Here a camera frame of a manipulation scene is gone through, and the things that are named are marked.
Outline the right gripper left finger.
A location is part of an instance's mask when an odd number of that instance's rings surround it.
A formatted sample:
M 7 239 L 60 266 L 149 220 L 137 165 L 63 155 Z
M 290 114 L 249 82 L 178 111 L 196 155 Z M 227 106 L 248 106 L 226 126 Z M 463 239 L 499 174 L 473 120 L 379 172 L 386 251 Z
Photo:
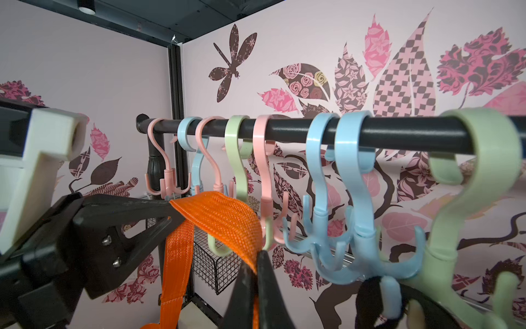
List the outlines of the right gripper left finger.
M 185 221 L 162 200 L 92 195 L 80 201 L 73 231 L 80 245 L 84 288 L 92 299 L 118 288 Z M 123 226 L 146 219 L 157 219 L 157 224 L 131 238 L 124 235 Z

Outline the black sling bag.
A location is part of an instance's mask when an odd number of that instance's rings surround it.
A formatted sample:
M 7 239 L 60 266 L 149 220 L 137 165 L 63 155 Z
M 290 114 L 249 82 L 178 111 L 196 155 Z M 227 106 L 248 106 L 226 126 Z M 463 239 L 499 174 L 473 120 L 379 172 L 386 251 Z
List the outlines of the black sling bag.
M 460 328 L 448 311 L 424 293 L 407 285 L 400 286 L 400 315 L 376 326 L 376 321 L 384 311 L 380 282 L 380 277 L 373 277 L 361 284 L 356 298 L 355 328 L 397 328 L 403 318 L 405 308 L 413 301 L 419 303 L 423 311 L 423 319 L 419 319 L 416 323 L 418 326 L 423 324 L 424 328 Z

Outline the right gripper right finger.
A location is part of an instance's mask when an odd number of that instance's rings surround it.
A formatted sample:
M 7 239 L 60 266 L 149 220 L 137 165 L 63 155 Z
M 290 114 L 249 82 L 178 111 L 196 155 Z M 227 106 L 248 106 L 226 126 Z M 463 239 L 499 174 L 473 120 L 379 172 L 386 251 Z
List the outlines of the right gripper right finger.
M 268 252 L 257 256 L 257 272 L 243 262 L 219 328 L 294 328 Z

